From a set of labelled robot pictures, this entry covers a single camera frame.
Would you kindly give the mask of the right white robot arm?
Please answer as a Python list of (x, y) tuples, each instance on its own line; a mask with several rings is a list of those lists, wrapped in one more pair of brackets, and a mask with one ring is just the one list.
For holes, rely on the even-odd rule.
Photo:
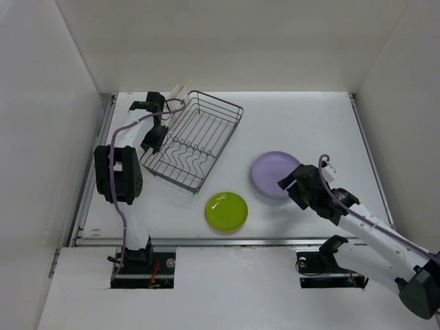
[(384, 225), (343, 188), (331, 188), (322, 168), (299, 165), (278, 182), (302, 210), (350, 232), (355, 245), (334, 235), (319, 248), (318, 262), (328, 272), (357, 272), (397, 294), (416, 316), (429, 320), (439, 311), (439, 255), (405, 239)]

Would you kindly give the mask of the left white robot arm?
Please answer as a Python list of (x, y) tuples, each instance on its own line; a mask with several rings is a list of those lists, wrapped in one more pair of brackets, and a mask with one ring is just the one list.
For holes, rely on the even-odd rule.
[(112, 260), (119, 270), (130, 263), (144, 273), (154, 263), (146, 226), (135, 218), (131, 208), (144, 185), (137, 148), (154, 154), (160, 151), (168, 133), (168, 127), (162, 124), (165, 109), (165, 97), (148, 92), (145, 101), (135, 101), (129, 107), (126, 122), (115, 130), (110, 143), (97, 146), (93, 153), (98, 193), (113, 204), (122, 220), (121, 253)]

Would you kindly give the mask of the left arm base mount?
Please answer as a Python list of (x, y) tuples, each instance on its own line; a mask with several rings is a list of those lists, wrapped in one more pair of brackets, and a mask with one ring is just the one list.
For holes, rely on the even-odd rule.
[(120, 265), (121, 253), (107, 259), (113, 263), (112, 289), (173, 289), (175, 284), (175, 252), (152, 252), (149, 260), (134, 252), (124, 253), (122, 269), (112, 278)]

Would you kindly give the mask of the purple plate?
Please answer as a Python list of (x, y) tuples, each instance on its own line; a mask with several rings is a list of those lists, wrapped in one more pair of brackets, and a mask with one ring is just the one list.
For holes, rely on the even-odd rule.
[(278, 186), (278, 182), (288, 176), (300, 162), (289, 153), (269, 151), (258, 156), (252, 163), (251, 171), (258, 186), (267, 197), (286, 199), (288, 194)]

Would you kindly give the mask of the green plate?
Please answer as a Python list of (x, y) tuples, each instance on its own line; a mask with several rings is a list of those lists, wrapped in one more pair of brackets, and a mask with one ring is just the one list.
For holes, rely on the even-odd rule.
[(235, 192), (219, 192), (206, 204), (205, 216), (208, 224), (219, 230), (241, 228), (248, 218), (248, 205)]

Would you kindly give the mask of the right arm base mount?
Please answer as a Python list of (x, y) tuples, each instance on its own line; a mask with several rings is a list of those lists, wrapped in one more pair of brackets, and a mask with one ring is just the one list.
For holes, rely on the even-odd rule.
[(299, 251), (296, 257), (302, 289), (365, 289), (369, 283), (367, 277), (339, 267), (319, 251)]

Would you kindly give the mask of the orange plate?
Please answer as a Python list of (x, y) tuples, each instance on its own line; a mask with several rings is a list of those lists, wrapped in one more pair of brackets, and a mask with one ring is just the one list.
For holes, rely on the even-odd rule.
[(219, 229), (216, 229), (216, 228), (210, 227), (210, 230), (211, 230), (212, 232), (214, 232), (215, 234), (218, 234), (218, 235), (222, 235), (222, 236), (230, 236), (230, 235), (234, 235), (234, 234), (236, 234), (237, 232), (239, 232), (239, 231), (241, 230), (241, 228), (237, 228), (237, 229), (235, 229), (235, 230), (219, 230)]

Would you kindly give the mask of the yellow plate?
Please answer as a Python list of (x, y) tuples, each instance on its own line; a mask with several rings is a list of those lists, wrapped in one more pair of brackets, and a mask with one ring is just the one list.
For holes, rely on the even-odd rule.
[(259, 185), (257, 184), (257, 181), (254, 178), (254, 173), (252, 172), (252, 170), (250, 171), (250, 179), (252, 180), (252, 185), (255, 188), (255, 190), (258, 191), (259, 193), (261, 193), (262, 190), (260, 189)]

